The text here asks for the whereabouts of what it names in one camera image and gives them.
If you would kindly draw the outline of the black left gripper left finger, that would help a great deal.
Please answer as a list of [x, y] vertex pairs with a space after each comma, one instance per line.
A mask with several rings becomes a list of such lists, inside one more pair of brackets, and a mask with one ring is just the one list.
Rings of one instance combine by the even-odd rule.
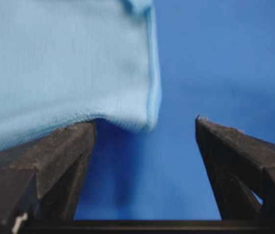
[[1, 151], [0, 234], [26, 219], [73, 219], [95, 142], [90, 121]]

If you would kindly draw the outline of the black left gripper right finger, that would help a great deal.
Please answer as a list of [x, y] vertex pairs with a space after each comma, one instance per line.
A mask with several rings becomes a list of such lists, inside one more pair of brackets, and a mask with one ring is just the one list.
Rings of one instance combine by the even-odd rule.
[[201, 117], [195, 132], [221, 218], [275, 219], [275, 144]]

